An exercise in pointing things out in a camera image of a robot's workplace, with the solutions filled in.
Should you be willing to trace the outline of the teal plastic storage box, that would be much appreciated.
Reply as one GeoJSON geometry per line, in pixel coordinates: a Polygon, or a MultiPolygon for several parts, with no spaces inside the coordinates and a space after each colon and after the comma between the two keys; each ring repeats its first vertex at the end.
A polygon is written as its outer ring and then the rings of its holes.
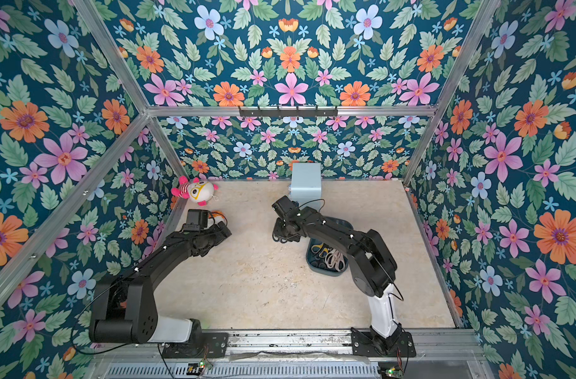
{"type": "Polygon", "coordinates": [[[349,268],[348,258],[341,252],[322,242],[318,238],[309,236],[305,260],[308,267],[314,272],[324,276],[341,276],[349,268]]]}

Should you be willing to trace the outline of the yellow black handled scissors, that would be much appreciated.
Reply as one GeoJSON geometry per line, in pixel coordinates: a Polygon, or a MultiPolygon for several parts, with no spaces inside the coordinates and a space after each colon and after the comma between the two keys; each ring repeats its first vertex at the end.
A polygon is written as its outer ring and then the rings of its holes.
{"type": "Polygon", "coordinates": [[[324,243],[320,243],[320,244],[314,244],[311,247],[311,252],[314,256],[318,257],[319,259],[322,259],[327,256],[329,250],[324,243]]]}

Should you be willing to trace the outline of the pink kitchen scissors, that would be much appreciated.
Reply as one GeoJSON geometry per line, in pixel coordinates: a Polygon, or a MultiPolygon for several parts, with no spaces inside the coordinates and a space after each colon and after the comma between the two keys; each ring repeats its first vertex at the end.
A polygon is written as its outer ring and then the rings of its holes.
{"type": "Polygon", "coordinates": [[[339,251],[329,248],[329,252],[326,257],[324,257],[324,262],[329,270],[334,270],[337,273],[342,273],[346,270],[347,261],[343,254],[339,251]]]}

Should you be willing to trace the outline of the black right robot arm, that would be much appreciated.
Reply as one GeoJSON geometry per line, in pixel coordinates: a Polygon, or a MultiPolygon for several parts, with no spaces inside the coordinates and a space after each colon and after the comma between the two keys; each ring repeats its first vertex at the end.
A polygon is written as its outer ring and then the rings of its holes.
{"type": "Polygon", "coordinates": [[[315,239],[347,258],[356,287],[368,297],[373,336],[388,340],[398,335],[395,302],[403,296],[395,284],[397,262],[379,232],[359,232],[318,210],[284,196],[272,205],[278,218],[273,239],[278,243],[315,239]]]}

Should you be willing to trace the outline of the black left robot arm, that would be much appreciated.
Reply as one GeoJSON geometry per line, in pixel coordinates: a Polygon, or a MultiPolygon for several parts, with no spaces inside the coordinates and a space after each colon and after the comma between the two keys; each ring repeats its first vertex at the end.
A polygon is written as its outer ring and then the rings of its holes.
{"type": "Polygon", "coordinates": [[[155,290],[182,262],[206,256],[230,236],[224,216],[189,210],[181,229],[169,233],[135,268],[98,282],[91,305],[90,340],[97,344],[187,342],[196,322],[160,315],[155,290]]]}

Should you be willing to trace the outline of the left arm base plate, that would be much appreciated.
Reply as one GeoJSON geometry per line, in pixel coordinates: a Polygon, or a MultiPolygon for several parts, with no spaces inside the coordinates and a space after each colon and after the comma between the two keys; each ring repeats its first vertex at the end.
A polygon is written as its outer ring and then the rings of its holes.
{"type": "Polygon", "coordinates": [[[164,347],[163,358],[223,358],[228,348],[228,339],[228,333],[196,333],[185,343],[172,343],[164,347]]]}

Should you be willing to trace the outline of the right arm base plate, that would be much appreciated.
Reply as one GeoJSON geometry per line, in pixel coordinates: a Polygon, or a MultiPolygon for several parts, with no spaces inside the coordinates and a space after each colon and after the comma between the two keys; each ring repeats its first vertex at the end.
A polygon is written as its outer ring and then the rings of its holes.
{"type": "Polygon", "coordinates": [[[368,358],[414,358],[417,356],[413,336],[398,325],[395,333],[382,337],[372,329],[351,328],[350,337],[354,355],[368,358]]]}

